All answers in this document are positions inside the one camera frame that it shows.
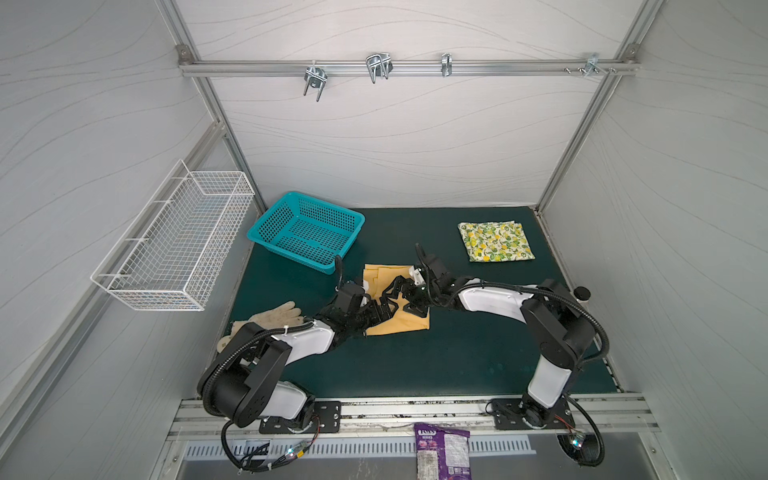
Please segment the tan yellow skirt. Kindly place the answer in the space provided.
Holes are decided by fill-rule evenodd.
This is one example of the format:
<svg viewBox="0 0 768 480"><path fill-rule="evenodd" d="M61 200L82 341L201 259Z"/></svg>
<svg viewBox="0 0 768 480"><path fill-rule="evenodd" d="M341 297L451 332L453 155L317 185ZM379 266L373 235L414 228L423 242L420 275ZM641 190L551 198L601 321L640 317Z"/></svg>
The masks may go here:
<svg viewBox="0 0 768 480"><path fill-rule="evenodd" d="M413 269L413 266L366 264L363 270L363 286L373 299L380 300L385 288L396 277L403 276L405 279L411 279ZM420 317L416 314L405 312L406 300L402 295L395 298L395 303L398 306L398 310L394 313L393 317L368 328L365 331L367 336L383 336L429 329L429 315Z"/></svg>

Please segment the lemon print skirt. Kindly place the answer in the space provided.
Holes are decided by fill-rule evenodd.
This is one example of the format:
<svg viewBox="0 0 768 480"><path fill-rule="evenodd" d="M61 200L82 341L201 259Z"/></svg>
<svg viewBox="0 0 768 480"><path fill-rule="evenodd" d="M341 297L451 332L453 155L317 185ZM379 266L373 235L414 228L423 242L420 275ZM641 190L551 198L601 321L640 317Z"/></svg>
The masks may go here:
<svg viewBox="0 0 768 480"><path fill-rule="evenodd" d="M503 263L534 260L523 226L515 221L462 222L458 230L470 262Z"/></svg>

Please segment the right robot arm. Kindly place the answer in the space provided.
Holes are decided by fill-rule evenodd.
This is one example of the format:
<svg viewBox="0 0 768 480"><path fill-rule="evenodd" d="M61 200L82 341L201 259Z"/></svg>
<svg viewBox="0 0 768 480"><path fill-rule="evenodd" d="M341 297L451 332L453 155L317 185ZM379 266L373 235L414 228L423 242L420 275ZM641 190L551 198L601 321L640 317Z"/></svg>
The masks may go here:
<svg viewBox="0 0 768 480"><path fill-rule="evenodd" d="M395 277L377 299L406 301L404 309L424 316L433 307L494 314L526 325L539 349L533 377L512 411L533 429L555 416L577 373L603 360L610 350L607 332L580 303L581 298L556 280L512 285L474 277L456 277L443 262L423 250L419 264Z"/></svg>

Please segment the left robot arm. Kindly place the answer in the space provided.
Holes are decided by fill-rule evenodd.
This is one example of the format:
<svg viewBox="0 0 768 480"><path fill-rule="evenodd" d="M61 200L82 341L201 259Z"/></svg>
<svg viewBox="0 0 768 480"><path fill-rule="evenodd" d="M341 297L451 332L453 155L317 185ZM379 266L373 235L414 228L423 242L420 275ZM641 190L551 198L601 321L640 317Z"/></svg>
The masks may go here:
<svg viewBox="0 0 768 480"><path fill-rule="evenodd" d="M295 326L243 325L198 383L204 410L240 428L277 418L289 422L296 431L306 430L313 422L315 398L283 381L285 368L326 353L392 319L400 309L400 297L397 287L375 298L363 286L346 282L337 287L328 305Z"/></svg>

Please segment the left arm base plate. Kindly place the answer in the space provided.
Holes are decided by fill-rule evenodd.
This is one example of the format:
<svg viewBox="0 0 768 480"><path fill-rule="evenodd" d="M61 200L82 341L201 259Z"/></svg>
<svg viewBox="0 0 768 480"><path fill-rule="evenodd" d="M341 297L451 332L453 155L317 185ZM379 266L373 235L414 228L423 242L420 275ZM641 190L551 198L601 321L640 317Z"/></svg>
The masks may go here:
<svg viewBox="0 0 768 480"><path fill-rule="evenodd" d="M312 398L290 419L270 416L260 421L263 435L300 435L310 433L338 433L341 422L339 401L317 401Z"/></svg>

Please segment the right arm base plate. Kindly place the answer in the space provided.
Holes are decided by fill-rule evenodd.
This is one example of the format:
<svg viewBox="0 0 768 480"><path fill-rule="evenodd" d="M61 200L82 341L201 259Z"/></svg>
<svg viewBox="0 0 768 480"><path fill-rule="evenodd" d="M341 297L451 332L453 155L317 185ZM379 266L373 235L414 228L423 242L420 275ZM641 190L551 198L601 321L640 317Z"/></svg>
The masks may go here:
<svg viewBox="0 0 768 480"><path fill-rule="evenodd" d="M570 407L560 398L553 407L546 408L523 397L494 398L485 405L496 430L565 430L575 428Z"/></svg>

